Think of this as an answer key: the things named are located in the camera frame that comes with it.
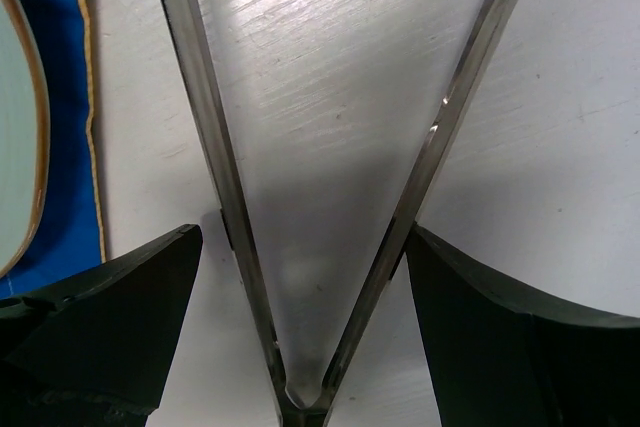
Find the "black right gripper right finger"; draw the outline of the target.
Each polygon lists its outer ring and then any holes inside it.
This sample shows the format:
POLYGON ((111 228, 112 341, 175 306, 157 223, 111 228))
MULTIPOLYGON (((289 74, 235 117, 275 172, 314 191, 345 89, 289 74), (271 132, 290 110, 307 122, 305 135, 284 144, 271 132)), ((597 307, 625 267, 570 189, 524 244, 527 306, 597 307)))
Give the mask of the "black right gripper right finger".
POLYGON ((534 288, 416 226, 412 297, 445 426, 635 426, 639 321, 534 288))

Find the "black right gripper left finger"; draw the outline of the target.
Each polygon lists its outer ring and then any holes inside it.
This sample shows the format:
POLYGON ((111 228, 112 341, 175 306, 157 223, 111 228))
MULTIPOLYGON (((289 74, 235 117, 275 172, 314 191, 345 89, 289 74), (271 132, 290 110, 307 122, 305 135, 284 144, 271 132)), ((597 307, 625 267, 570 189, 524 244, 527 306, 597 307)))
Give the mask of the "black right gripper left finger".
POLYGON ((202 251, 195 224, 1 301, 4 426, 143 426, 159 407, 202 251))

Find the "metal tongs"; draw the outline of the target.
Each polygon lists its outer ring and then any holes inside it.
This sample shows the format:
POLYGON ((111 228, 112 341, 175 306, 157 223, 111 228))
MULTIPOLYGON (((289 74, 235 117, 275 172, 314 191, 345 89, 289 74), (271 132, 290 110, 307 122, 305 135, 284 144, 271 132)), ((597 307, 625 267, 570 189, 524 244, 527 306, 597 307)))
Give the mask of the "metal tongs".
POLYGON ((287 375, 268 300, 238 165, 198 0, 161 0, 206 164, 221 204, 227 239, 250 305, 282 426, 325 426, 366 327, 398 266, 405 244, 449 155, 463 119, 518 0, 483 0, 437 115, 422 143, 336 350, 320 395, 298 406, 287 375))

